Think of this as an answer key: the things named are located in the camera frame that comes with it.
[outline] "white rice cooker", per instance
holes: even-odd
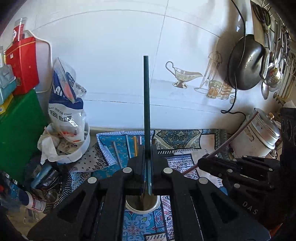
[[[272,120],[272,113],[267,115],[263,110],[254,108],[252,115],[248,115],[244,123],[256,111],[259,112],[256,117],[230,144],[238,158],[243,155],[266,157],[280,138],[280,131]]]

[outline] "metal screw head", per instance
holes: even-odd
[[[166,174],[171,174],[173,172],[173,169],[169,168],[169,167],[166,167],[163,169],[163,172],[166,173]]]
[[[207,184],[207,183],[209,182],[209,180],[208,180],[207,178],[205,178],[205,177],[200,177],[200,178],[198,179],[198,181],[199,181],[199,183],[201,183],[201,184]]]
[[[94,184],[96,183],[97,179],[95,177],[90,177],[89,179],[87,179],[87,182],[90,184]]]
[[[133,169],[131,169],[130,167],[125,167],[125,168],[122,169],[122,171],[123,171],[124,173],[130,173],[132,170],[133,170]]]

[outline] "tile grout line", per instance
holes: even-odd
[[[200,29],[202,29],[202,30],[204,30],[204,31],[207,31],[208,33],[213,34],[213,35],[215,35],[216,37],[220,38],[218,35],[216,35],[216,34],[210,32],[209,30],[206,30],[206,29],[204,29],[204,28],[202,28],[202,27],[200,27],[200,26],[198,26],[198,25],[195,25],[195,24],[193,24],[193,23],[187,22],[187,21],[182,20],[182,19],[179,19],[179,18],[175,18],[175,17],[171,17],[171,16],[167,16],[167,15],[165,15],[165,14],[160,14],[160,13],[155,13],[155,12],[140,11],[140,10],[130,10],[130,9],[112,9],[112,10],[111,10],[111,9],[108,9],[108,10],[95,10],[95,11],[87,11],[87,12],[76,13],[76,14],[69,15],[69,16],[66,16],[66,17],[62,17],[62,18],[59,18],[59,19],[53,20],[53,21],[51,21],[51,22],[48,22],[48,23],[46,23],[46,24],[43,24],[43,25],[39,26],[38,28],[33,29],[32,31],[37,30],[37,29],[40,29],[40,28],[42,28],[42,27],[44,27],[44,26],[46,26],[46,25],[48,25],[48,24],[54,23],[54,22],[56,22],[56,21],[59,21],[59,20],[62,20],[62,19],[68,18],[68,17],[73,17],[73,16],[77,16],[77,15],[81,15],[81,14],[86,14],[86,13],[92,13],[92,12],[104,12],[104,11],[144,12],[144,13],[150,13],[150,14],[159,15],[159,16],[164,16],[164,17],[168,17],[168,18],[173,18],[173,19],[180,20],[180,21],[182,21],[182,22],[185,22],[185,23],[191,24],[191,25],[193,25],[193,26],[196,26],[196,27],[198,27],[198,28],[200,28]]]
[[[40,10],[40,2],[38,2],[37,14],[36,14],[36,18],[35,18],[34,29],[32,31],[34,31],[36,29],[36,23],[37,23],[37,18],[38,18],[39,10]]]
[[[98,101],[98,102],[110,102],[110,103],[123,103],[123,104],[140,104],[144,105],[143,103],[136,103],[136,102],[123,102],[123,101],[109,101],[109,100],[87,100],[84,99],[84,101]],[[196,111],[203,111],[207,113],[214,113],[214,114],[221,114],[219,110],[214,111],[214,110],[199,110],[199,109],[193,109],[193,108],[185,108],[185,107],[174,107],[174,106],[169,106],[169,105],[161,105],[161,104],[150,104],[150,106],[161,106],[161,107],[170,107],[170,108],[175,108],[175,109],[183,109],[183,110],[196,110]]]
[[[167,1],[167,5],[166,5],[166,7],[165,7],[165,14],[164,14],[164,16],[163,16],[163,24],[162,24],[162,26],[161,26],[161,30],[160,30],[160,35],[159,35],[158,45],[157,45],[156,54],[155,54],[155,62],[154,62],[154,66],[153,66],[153,70],[152,70],[152,74],[151,74],[151,80],[150,80],[150,84],[149,84],[149,90],[150,90],[150,88],[151,88],[152,77],[153,77],[154,69],[155,69],[155,66],[156,66],[157,53],[158,53],[158,49],[159,49],[159,44],[160,44],[161,34],[162,34],[162,32],[163,32],[163,25],[164,25],[164,23],[165,23],[166,10],[168,9],[168,1]]]

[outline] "plastic bag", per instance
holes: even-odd
[[[73,68],[58,58],[54,63],[48,114],[55,129],[67,141],[83,142],[86,114],[81,97],[86,90],[76,83],[75,78]]]

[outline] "glass cup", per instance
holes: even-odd
[[[207,97],[210,99],[216,99],[221,87],[222,87],[221,82],[216,80],[211,80],[209,82],[209,91],[207,93]]]
[[[226,83],[223,83],[217,97],[221,100],[228,100],[231,91],[232,87]]]

